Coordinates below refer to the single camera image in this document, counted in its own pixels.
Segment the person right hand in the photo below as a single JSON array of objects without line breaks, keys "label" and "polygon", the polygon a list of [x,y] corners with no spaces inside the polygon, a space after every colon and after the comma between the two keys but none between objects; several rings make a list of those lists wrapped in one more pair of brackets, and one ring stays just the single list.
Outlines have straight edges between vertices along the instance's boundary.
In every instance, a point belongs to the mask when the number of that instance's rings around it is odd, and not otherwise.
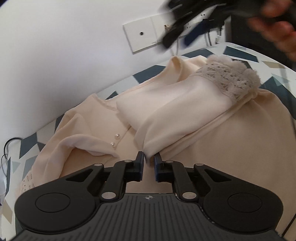
[{"label": "person right hand", "polygon": [[272,42],[277,49],[284,52],[288,59],[295,61],[295,29],[285,21],[271,23],[268,18],[282,15],[290,7],[292,1],[266,1],[261,8],[262,17],[248,19],[249,27]]}]

